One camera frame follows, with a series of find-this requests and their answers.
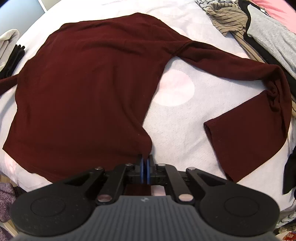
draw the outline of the wall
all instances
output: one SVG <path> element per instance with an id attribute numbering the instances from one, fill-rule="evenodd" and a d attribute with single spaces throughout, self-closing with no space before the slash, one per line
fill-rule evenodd
<path id="1" fill-rule="evenodd" d="M 38 0 L 9 0 L 0 7 L 0 35 L 16 28 L 21 36 L 43 14 Z"/>
<path id="2" fill-rule="evenodd" d="M 58 3 L 60 0 L 42 0 L 46 10 L 50 9 L 53 5 Z"/>

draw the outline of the gray shirt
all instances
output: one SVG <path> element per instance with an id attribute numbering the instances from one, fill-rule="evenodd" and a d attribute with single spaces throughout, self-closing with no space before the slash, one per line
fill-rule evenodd
<path id="1" fill-rule="evenodd" d="M 296 35 L 278 20 L 248 5 L 251 23 L 247 34 L 265 48 L 296 79 Z"/>

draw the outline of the maroon long-sleeve shirt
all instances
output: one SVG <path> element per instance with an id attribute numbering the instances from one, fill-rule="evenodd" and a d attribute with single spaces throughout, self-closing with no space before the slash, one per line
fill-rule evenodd
<path id="1" fill-rule="evenodd" d="M 1 80 L 2 92 L 18 83 L 17 113 L 4 150 L 50 181 L 147 157 L 152 141 L 142 123 L 174 56 L 219 77 L 261 79 L 268 89 L 205 122 L 225 173 L 239 181 L 279 151 L 291 95 L 277 65 L 192 41 L 140 13 L 64 24 L 18 75 Z"/>

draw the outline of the pink polka dot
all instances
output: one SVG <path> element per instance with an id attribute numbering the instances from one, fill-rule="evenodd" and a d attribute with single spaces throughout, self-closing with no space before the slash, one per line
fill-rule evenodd
<path id="1" fill-rule="evenodd" d="M 177 106 L 186 103 L 194 95 L 194 84 L 184 72 L 170 69 L 159 82 L 152 101 L 164 106 Z"/>

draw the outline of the pink fabric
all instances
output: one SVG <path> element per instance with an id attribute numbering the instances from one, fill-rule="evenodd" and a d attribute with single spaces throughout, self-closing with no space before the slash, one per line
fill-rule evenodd
<path id="1" fill-rule="evenodd" d="M 285 0 L 252 0 L 252 2 L 264 7 L 271 17 L 296 33 L 296 12 Z"/>

